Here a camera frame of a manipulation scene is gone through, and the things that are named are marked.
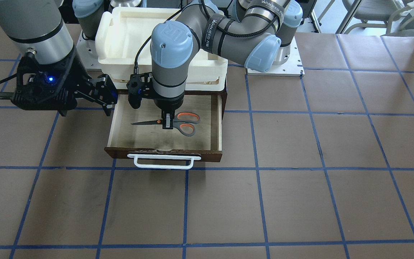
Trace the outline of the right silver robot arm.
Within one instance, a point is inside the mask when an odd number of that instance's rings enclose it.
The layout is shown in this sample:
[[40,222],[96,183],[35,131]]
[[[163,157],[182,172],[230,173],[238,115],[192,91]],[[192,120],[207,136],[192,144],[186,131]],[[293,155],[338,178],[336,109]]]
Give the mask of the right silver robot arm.
[[10,76],[17,79],[14,92],[0,92],[0,99],[64,117],[83,98],[110,116],[117,89],[107,74],[89,76],[54,0],[0,0],[0,26],[22,56]]

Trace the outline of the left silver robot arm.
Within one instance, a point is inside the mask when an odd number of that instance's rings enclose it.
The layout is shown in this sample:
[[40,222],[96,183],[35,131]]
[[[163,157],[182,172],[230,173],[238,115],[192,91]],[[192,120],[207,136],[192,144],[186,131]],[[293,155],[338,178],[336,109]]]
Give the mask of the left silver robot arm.
[[175,20],[156,25],[150,49],[162,127],[174,127],[189,65],[200,50],[264,73],[290,45],[302,18],[302,8],[294,0],[253,0],[240,22],[222,15],[210,0],[194,0]]

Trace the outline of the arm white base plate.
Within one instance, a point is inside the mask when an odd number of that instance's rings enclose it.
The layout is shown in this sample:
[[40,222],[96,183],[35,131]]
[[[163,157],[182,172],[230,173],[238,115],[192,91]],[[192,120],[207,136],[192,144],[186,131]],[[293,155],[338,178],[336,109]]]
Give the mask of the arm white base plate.
[[261,73],[247,69],[247,74],[254,76],[303,76],[305,72],[296,39],[293,38],[290,45],[279,49],[276,59],[267,72]]
[[79,35],[79,39],[76,44],[76,51],[87,71],[101,71],[95,41],[87,40],[83,31],[81,31]]

